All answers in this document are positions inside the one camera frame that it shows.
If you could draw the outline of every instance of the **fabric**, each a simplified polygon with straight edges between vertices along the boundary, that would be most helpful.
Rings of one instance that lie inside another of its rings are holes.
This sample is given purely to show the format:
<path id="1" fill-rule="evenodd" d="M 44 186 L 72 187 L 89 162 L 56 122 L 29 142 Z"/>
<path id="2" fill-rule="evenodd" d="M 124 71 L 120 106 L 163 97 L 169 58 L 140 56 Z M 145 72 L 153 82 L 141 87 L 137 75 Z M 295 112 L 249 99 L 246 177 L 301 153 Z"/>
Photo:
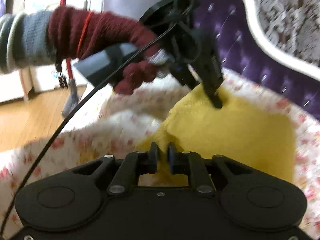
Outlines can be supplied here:
<path id="1" fill-rule="evenodd" d="M 146 150 L 155 141 L 162 151 L 162 165 L 154 175 L 156 184 L 188 184 L 185 176 L 170 175 L 166 156 L 170 142 L 179 150 L 197 152 L 206 159 L 214 154 L 224 155 L 291 182 L 295 137 L 290 120 L 281 114 L 268 114 L 224 88 L 218 89 L 218 95 L 222 109 L 214 108 L 202 85 L 198 85 L 174 106 L 157 132 L 142 143 Z"/>
<path id="2" fill-rule="evenodd" d="M 16 61 L 13 58 L 13 44 L 14 44 L 14 37 L 15 37 L 17 27 L 19 25 L 20 20 L 23 18 L 24 15 L 25 15 L 24 12 L 18 13 L 15 16 L 15 18 L 12 22 L 11 28 L 10 28 L 10 33 L 9 33 L 9 37 L 8 37 L 8 44 L 7 44 L 7 69 L 8 69 L 8 72 L 12 72 L 13 69 L 17 68 Z"/>
<path id="3" fill-rule="evenodd" d="M 261 26 L 278 48 L 320 64 L 319 0 L 256 0 Z"/>
<path id="4" fill-rule="evenodd" d="M 320 237 L 320 123 L 287 99 L 233 71 L 224 69 L 223 87 L 233 95 L 271 113 L 286 115 L 296 133 L 294 183 L 308 199 L 300 225 L 314 239 Z M 72 168 L 105 154 L 123 158 L 154 133 L 169 110 L 186 94 L 170 75 L 144 83 L 132 96 L 112 94 L 111 87 L 98 91 L 71 119 L 33 173 L 29 183 Z M 47 138 L 0 153 L 0 223 L 13 192 L 39 154 Z M 5 238 L 22 227 L 15 211 L 10 215 Z"/>
<path id="5" fill-rule="evenodd" d="M 52 11 L 25 15 L 19 21 L 13 43 L 13 57 L 19 68 L 49 65 L 56 61 L 56 49 L 47 42 Z"/>
<path id="6" fill-rule="evenodd" d="M 168 53 L 164 49 L 160 49 L 156 54 L 148 58 L 151 64 L 162 66 L 169 60 Z"/>
<path id="7" fill-rule="evenodd" d="M 82 39 L 77 55 L 78 43 L 89 12 L 68 7 L 58 7 L 52 14 L 48 26 L 49 42 L 57 48 L 58 60 L 67 57 L 86 58 L 106 47 L 123 42 L 133 43 L 141 49 L 149 44 L 156 35 L 141 23 L 116 16 L 111 12 L 94 13 Z M 144 52 L 151 57 L 159 51 L 157 45 Z M 129 64 L 123 71 L 123 80 L 115 87 L 120 94 L 132 94 L 143 81 L 150 82 L 156 77 L 157 68 L 147 60 Z"/>
<path id="8" fill-rule="evenodd" d="M 6 19 L 3 22 L 0 31 L 0 74 L 7 74 L 10 72 L 10 69 L 7 66 L 7 45 L 14 16 L 8 16 L 8 14 L 5 14 L 2 17 Z"/>

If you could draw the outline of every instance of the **purple cushion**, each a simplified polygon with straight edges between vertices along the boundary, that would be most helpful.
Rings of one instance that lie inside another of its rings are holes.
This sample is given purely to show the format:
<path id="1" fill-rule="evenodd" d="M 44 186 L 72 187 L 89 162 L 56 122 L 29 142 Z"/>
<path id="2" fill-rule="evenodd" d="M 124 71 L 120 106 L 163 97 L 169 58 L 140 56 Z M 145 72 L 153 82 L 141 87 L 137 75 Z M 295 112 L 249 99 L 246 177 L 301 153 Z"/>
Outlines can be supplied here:
<path id="1" fill-rule="evenodd" d="M 242 0 L 198 0 L 195 27 L 217 37 L 222 67 L 229 68 L 301 106 L 320 120 L 320 82 L 265 54 L 253 39 Z"/>

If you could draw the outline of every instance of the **red pole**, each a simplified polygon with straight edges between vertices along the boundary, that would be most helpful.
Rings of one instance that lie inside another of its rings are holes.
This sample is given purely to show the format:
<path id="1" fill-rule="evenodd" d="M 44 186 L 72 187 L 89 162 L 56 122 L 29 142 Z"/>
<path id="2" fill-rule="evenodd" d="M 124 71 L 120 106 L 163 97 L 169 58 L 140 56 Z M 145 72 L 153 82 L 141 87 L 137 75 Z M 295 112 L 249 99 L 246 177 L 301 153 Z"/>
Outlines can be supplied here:
<path id="1" fill-rule="evenodd" d="M 66 0 L 60 0 L 60 6 L 65 6 L 65 5 L 66 5 Z M 68 76 L 69 76 L 69 80 L 70 80 L 70 79 L 73 79 L 73 73 L 72 73 L 72 69 L 71 69 L 71 59 L 67 58 L 66 63 L 67 63 Z"/>

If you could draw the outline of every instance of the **yellow cloth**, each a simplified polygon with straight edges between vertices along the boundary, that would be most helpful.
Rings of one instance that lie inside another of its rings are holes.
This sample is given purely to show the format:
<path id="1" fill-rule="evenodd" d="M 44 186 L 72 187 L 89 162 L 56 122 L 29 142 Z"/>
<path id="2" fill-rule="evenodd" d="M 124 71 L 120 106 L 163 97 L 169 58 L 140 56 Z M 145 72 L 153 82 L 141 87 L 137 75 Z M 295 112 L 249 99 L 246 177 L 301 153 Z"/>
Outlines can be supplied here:
<path id="1" fill-rule="evenodd" d="M 155 141 L 161 150 L 158 173 L 141 184 L 187 185 L 186 176 L 170 175 L 166 148 L 174 142 L 178 150 L 193 151 L 203 158 L 221 154 L 292 181 L 295 134 L 290 120 L 270 114 L 219 88 L 223 108 L 214 108 L 201 85 L 197 86 L 170 111 L 155 134 L 137 148 L 148 150 Z"/>

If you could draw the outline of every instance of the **white cabinet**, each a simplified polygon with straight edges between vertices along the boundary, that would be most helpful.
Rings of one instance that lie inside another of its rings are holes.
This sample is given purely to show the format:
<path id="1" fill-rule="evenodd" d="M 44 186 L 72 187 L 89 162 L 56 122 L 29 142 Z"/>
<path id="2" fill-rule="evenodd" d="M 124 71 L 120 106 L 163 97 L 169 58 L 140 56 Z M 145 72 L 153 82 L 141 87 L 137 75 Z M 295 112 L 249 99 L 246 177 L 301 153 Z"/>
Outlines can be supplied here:
<path id="1" fill-rule="evenodd" d="M 14 71 L 10 74 L 0 75 L 0 102 L 17 98 L 25 98 L 31 90 L 31 79 L 29 69 Z"/>

